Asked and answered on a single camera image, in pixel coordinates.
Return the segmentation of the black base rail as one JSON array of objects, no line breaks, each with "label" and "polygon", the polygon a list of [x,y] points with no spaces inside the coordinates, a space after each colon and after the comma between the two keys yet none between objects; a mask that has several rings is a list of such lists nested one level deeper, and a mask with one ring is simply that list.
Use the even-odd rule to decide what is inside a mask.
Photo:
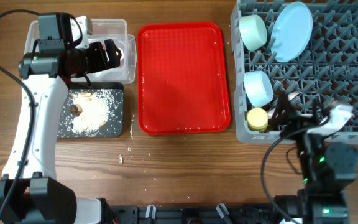
[{"label": "black base rail", "polygon": [[263,223],[301,223],[301,218],[293,221],[283,218],[268,205],[246,205],[227,207],[219,204],[215,207],[161,207],[149,205],[111,206],[117,216],[114,223],[133,224],[263,224]]}]

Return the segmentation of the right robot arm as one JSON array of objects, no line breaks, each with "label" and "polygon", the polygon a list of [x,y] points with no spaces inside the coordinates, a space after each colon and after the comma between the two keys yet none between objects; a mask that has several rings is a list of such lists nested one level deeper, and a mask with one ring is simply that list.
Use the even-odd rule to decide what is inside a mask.
[{"label": "right robot arm", "polygon": [[297,195],[269,195],[275,222],[289,223],[349,223],[345,189],[357,178],[358,151],[335,142],[325,145],[352,118],[351,105],[333,100],[323,106],[312,101],[312,114],[299,114],[287,94],[280,94],[271,122],[282,125],[280,138],[296,144],[300,162],[297,174],[304,187]]}]

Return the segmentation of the red serving tray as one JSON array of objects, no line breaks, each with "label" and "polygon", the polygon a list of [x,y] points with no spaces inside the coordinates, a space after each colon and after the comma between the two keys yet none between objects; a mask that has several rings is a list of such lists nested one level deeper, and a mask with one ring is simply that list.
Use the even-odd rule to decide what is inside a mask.
[{"label": "red serving tray", "polygon": [[149,24],[137,33],[140,129],[148,135],[212,133],[231,122],[220,27]]}]

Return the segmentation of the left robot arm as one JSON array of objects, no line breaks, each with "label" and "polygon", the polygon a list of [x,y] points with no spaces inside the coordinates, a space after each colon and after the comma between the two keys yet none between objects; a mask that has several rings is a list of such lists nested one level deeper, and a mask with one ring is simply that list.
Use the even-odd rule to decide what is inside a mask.
[{"label": "left robot arm", "polygon": [[16,137],[0,179],[0,223],[118,223],[104,198],[77,198],[56,180],[59,119],[72,78],[119,66],[112,40],[90,42],[92,23],[68,13],[38,14],[40,37],[19,63]]}]

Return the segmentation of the fallen nut piece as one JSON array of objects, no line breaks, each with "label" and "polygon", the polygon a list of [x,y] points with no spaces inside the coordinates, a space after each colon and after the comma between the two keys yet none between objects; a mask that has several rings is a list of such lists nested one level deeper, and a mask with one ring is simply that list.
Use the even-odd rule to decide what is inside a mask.
[{"label": "fallen nut piece", "polygon": [[122,164],[124,162],[123,156],[121,154],[118,155],[118,162]]}]

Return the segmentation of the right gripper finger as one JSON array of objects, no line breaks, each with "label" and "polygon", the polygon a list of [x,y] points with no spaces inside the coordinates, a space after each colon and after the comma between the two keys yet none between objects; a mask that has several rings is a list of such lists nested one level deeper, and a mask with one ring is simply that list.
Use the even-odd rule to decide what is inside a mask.
[{"label": "right gripper finger", "polygon": [[320,120],[320,112],[321,112],[321,102],[315,98],[312,104],[312,120],[314,123],[319,123]]},{"label": "right gripper finger", "polygon": [[273,112],[270,124],[274,129],[278,129],[280,125],[288,124],[290,115],[293,113],[293,106],[288,100],[288,95],[281,93],[278,96],[278,101]]}]

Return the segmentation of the mint green bowl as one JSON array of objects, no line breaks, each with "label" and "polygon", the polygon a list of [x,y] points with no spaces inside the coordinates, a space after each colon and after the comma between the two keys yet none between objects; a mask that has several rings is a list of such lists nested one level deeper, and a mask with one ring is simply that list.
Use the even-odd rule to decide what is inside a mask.
[{"label": "mint green bowl", "polygon": [[241,39],[249,51],[255,51],[267,42],[267,29],[262,18],[256,14],[239,19]]}]

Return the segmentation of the light blue small bowl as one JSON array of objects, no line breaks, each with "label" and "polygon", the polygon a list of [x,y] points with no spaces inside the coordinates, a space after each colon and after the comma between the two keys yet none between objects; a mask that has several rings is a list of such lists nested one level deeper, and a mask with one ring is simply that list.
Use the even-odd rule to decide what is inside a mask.
[{"label": "light blue small bowl", "polygon": [[273,88],[263,71],[246,72],[243,76],[244,89],[253,107],[263,107],[273,100]]}]

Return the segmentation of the white plastic spoon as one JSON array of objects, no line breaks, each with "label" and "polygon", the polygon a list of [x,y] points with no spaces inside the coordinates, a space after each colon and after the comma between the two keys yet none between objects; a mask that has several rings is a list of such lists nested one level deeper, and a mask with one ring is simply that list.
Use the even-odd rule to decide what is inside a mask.
[{"label": "white plastic spoon", "polygon": [[[296,92],[293,92],[293,93],[290,93],[288,94],[287,98],[288,98],[288,101],[291,102],[293,99],[295,99],[297,96],[299,96],[301,93],[296,91]],[[267,115],[268,115],[268,118],[269,119],[272,119],[273,118],[273,114],[275,112],[275,108],[272,108],[271,110],[269,110],[267,112]]]}]

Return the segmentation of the yellow plastic cup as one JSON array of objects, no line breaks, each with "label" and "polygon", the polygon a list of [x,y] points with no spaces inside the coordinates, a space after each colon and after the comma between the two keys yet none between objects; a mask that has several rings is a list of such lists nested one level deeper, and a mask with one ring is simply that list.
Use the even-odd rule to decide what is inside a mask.
[{"label": "yellow plastic cup", "polygon": [[269,117],[264,109],[252,108],[246,114],[246,121],[251,131],[263,132],[267,129]]}]

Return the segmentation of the grey dishwasher rack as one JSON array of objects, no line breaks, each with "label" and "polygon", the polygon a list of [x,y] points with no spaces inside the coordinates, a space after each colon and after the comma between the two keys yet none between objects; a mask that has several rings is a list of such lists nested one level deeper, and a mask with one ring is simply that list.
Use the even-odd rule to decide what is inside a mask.
[{"label": "grey dishwasher rack", "polygon": [[332,141],[358,144],[358,1],[307,1],[313,17],[313,31],[305,50],[297,58],[280,63],[273,52],[274,38],[251,52],[239,33],[243,16],[260,16],[269,32],[288,1],[237,1],[231,14],[231,45],[236,68],[234,119],[240,142],[270,144],[281,127],[265,132],[251,131],[245,115],[252,108],[244,90],[243,76],[262,71],[272,83],[275,94],[294,93],[292,105],[299,114],[311,114],[314,101],[341,100],[353,106],[354,115]]}]

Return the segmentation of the light blue plate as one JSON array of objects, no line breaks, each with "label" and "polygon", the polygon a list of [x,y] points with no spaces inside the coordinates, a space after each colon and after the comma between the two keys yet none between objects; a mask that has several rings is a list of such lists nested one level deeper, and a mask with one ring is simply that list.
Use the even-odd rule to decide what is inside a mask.
[{"label": "light blue plate", "polygon": [[308,7],[302,2],[286,6],[274,23],[271,39],[271,53],[275,60],[289,62],[306,48],[313,29],[313,18]]}]

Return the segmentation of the clear plastic bin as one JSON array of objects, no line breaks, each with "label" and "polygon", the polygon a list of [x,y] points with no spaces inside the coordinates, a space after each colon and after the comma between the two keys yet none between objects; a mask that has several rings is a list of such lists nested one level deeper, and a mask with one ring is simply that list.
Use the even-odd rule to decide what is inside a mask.
[{"label": "clear plastic bin", "polygon": [[82,41],[73,40],[70,19],[71,14],[56,12],[38,16],[31,23],[25,54],[19,63],[19,75],[23,80],[45,75],[47,78],[61,78],[67,85],[72,82],[121,82],[131,83],[135,75],[135,42],[127,33],[127,24],[123,19],[94,19],[93,33],[89,44],[112,39],[117,47],[124,50],[124,61],[117,68],[83,77],[70,75],[70,51]]}]

